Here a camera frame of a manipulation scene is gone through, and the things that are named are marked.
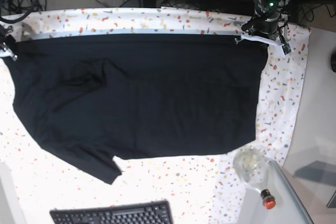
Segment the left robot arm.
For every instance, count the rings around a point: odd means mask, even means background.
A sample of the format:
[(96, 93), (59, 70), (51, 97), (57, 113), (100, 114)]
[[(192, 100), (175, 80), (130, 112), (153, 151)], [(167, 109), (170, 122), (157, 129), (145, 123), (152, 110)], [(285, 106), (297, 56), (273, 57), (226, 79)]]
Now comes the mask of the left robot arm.
[(279, 23), (288, 19), (289, 3), (290, 0), (254, 0), (254, 16), (242, 25), (242, 31), (276, 40), (280, 37)]

